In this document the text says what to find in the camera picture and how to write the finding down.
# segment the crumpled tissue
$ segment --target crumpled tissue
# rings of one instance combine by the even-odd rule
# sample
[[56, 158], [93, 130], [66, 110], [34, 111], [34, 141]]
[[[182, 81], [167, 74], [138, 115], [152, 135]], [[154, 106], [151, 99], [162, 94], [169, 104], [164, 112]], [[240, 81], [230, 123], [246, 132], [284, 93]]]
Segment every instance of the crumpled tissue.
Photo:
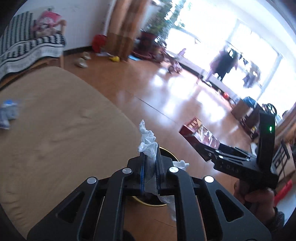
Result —
[[0, 106], [0, 128], [9, 130], [9, 120], [18, 117], [18, 104], [12, 100], [6, 100]]
[[[174, 196], [160, 196], [157, 193], [156, 176], [155, 176], [155, 161], [158, 144], [155, 142], [156, 137], [152, 131], [148, 131], [145, 127], [144, 120], [139, 125], [141, 135], [141, 144], [138, 147], [139, 152], [143, 152], [147, 156], [145, 166], [145, 184], [144, 191], [157, 195], [159, 200], [166, 203], [172, 220], [176, 221], [175, 197]], [[186, 170], [189, 163], [185, 161], [173, 161], [173, 165], [180, 169]]]

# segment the curtain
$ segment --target curtain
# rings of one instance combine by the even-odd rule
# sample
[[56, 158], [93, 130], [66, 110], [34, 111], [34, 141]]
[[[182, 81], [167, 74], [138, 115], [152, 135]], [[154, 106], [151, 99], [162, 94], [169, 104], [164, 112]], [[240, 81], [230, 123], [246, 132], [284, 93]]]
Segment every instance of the curtain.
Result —
[[292, 142], [296, 135], [296, 103], [291, 108], [285, 119], [276, 126], [275, 146], [279, 146], [280, 141]]
[[117, 0], [109, 23], [105, 50], [127, 60], [150, 0]]

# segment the human hand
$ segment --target human hand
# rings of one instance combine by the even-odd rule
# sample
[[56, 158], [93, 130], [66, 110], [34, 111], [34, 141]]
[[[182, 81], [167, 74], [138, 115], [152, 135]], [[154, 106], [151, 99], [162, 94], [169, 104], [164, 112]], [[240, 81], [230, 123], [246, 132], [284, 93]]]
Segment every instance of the human hand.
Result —
[[239, 200], [242, 204], [245, 202], [258, 203], [254, 215], [263, 223], [267, 224], [276, 215], [274, 210], [274, 192], [270, 189], [256, 190], [250, 192], [244, 197], [239, 190], [239, 181], [234, 184], [233, 196]]

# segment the bed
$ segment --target bed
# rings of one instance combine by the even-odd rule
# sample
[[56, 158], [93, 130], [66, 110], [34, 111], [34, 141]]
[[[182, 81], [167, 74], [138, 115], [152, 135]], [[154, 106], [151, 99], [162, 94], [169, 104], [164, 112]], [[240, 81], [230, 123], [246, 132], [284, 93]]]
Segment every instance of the bed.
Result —
[[0, 101], [6, 99], [20, 107], [10, 130], [0, 130], [0, 229], [14, 240], [26, 238], [88, 177], [106, 178], [138, 155], [140, 133], [132, 122], [59, 67], [18, 79], [0, 91]]

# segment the yellow toy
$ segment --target yellow toy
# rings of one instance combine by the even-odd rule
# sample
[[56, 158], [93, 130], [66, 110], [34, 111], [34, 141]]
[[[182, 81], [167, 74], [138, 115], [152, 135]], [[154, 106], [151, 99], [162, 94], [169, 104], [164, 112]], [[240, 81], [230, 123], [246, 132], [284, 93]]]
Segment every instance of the yellow toy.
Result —
[[119, 62], [120, 58], [118, 56], [114, 56], [114, 57], [110, 57], [110, 60], [112, 60], [113, 62]]

